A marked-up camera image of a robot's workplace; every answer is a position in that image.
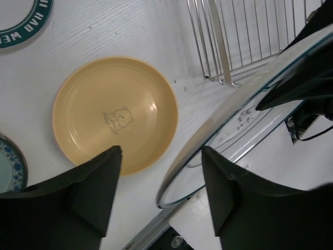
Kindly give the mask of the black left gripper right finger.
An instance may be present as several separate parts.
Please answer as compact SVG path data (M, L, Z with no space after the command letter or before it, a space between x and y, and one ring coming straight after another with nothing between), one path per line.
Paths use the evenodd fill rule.
M215 235L223 249L332 249L332 184L308 191L262 178L202 148Z

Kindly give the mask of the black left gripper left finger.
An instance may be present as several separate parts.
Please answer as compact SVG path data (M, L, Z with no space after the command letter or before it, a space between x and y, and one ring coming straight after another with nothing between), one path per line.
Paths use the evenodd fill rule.
M1 249L99 249L122 164L113 146L21 192L1 194Z

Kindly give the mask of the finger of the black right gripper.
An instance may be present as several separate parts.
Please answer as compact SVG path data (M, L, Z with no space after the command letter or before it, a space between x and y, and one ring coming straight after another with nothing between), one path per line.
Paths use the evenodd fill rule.
M297 100L323 103L324 111L332 111L332 49L320 49L306 57L290 78L284 78L257 105L263 111Z
M305 52L332 43L332 1L325 1L296 38L279 54Z

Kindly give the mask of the black blue patterned plate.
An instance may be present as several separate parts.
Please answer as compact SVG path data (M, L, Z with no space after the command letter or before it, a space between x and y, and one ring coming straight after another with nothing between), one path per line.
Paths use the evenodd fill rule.
M27 187L28 164L20 148L1 134L1 193L20 192Z

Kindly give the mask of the beige plate with line pattern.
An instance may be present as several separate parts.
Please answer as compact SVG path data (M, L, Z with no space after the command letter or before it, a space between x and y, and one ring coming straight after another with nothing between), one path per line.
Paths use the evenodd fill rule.
M332 42L332 34L319 31L275 57L227 98L185 144L172 162L156 196L159 208L189 198L204 179L201 148L210 146L233 162L243 158L273 131L296 106L258 111L259 102L314 52Z

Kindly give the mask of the metal wire dish rack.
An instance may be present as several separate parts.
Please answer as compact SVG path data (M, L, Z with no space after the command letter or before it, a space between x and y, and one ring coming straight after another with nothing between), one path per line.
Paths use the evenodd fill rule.
M187 1L203 78L237 87L282 52L323 1Z

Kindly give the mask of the yellow bear plate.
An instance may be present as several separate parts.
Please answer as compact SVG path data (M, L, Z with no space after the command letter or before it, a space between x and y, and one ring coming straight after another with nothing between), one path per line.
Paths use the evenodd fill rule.
M60 150L73 164L118 145L126 176L149 168L166 152L177 129L178 104L168 80L149 63L104 57L64 81L52 123Z

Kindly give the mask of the brown plate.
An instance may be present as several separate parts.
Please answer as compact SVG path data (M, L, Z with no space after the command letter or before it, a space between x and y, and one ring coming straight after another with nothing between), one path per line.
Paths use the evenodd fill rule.
M22 44L34 37L46 25L53 3L34 0L28 14L18 24L1 30L1 49Z

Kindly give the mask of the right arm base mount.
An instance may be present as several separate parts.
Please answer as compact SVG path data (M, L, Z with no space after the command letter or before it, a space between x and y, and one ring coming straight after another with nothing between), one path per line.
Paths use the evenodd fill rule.
M332 97L304 100L301 105L285 119L285 125L292 143L309 141L331 131L332 126L315 135L302 138L304 133L319 117L324 117L332 122Z

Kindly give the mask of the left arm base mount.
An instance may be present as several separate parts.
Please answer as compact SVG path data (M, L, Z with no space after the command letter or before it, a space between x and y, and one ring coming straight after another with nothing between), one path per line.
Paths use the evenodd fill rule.
M172 227L169 227L148 250L193 250Z

